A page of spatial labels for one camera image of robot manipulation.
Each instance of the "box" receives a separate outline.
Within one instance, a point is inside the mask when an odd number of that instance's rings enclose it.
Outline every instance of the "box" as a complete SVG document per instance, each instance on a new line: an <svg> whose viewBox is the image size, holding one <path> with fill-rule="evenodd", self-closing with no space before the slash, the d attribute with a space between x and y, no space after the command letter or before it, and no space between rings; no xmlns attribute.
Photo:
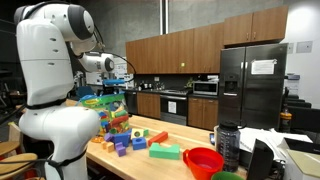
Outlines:
<svg viewBox="0 0 320 180"><path fill-rule="evenodd" d="M319 180L320 155L287 150L284 180Z"/></svg>

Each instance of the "white wall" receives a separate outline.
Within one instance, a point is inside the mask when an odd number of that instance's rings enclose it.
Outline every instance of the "white wall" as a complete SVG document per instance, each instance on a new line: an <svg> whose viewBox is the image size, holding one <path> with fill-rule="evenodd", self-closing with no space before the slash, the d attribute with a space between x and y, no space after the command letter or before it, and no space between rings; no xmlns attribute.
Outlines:
<svg viewBox="0 0 320 180"><path fill-rule="evenodd" d="M320 108L320 1L286 0L289 5L286 38L294 43L287 56L287 73L301 75L299 97ZM312 41L311 53L296 53L297 42Z"/></svg>

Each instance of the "oven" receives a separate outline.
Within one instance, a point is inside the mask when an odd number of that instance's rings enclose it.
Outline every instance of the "oven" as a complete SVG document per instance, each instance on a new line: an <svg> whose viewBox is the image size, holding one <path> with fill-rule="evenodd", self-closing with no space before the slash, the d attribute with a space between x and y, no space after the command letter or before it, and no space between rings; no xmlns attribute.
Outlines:
<svg viewBox="0 0 320 180"><path fill-rule="evenodd" d="M164 93L160 95L160 119L180 125L187 125L188 100L185 93Z"/></svg>

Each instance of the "green bowl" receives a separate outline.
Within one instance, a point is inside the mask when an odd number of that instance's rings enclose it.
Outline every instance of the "green bowl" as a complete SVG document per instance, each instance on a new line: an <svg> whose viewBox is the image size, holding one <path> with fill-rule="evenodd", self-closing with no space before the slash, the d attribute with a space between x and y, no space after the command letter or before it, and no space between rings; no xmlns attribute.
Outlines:
<svg viewBox="0 0 320 180"><path fill-rule="evenodd" d="M211 180L244 180L244 179L234 173L221 171L212 175Z"/></svg>

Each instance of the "cabinet door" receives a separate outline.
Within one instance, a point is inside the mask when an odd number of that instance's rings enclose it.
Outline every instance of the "cabinet door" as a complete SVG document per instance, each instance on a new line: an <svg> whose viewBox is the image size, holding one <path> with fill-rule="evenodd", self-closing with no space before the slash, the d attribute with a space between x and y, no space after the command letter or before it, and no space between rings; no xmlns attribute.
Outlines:
<svg viewBox="0 0 320 180"><path fill-rule="evenodd" d="M179 73L194 73L194 65L197 63L193 55L194 29L180 31L177 34L179 36Z"/></svg>
<svg viewBox="0 0 320 180"><path fill-rule="evenodd" d="M251 41L282 40L286 33L288 6L253 14Z"/></svg>
<svg viewBox="0 0 320 180"><path fill-rule="evenodd" d="M202 128L212 131L214 126L218 124L217 118L218 118L218 101L204 99Z"/></svg>
<svg viewBox="0 0 320 180"><path fill-rule="evenodd" d="M143 51L145 51L145 61L143 66L143 72L145 74L158 73L159 62L159 36L144 39Z"/></svg>
<svg viewBox="0 0 320 180"><path fill-rule="evenodd" d="M148 114L148 96L145 93L137 93L138 114Z"/></svg>
<svg viewBox="0 0 320 180"><path fill-rule="evenodd" d="M144 64L143 56L144 40L130 41L126 43L126 57L137 73L141 73L143 70L142 65ZM134 73L133 68L128 65L128 73Z"/></svg>
<svg viewBox="0 0 320 180"><path fill-rule="evenodd" d="M243 14L224 20L224 45L250 42L253 14Z"/></svg>
<svg viewBox="0 0 320 180"><path fill-rule="evenodd" d="M159 38L159 73L179 72L179 34L170 33Z"/></svg>
<svg viewBox="0 0 320 180"><path fill-rule="evenodd" d="M151 103L150 108L150 117L160 119L160 95L159 94L150 94Z"/></svg>
<svg viewBox="0 0 320 180"><path fill-rule="evenodd" d="M203 107L202 99L189 98L188 103L188 125L202 128Z"/></svg>
<svg viewBox="0 0 320 180"><path fill-rule="evenodd" d="M223 48L223 23L194 30L194 73L219 73Z"/></svg>

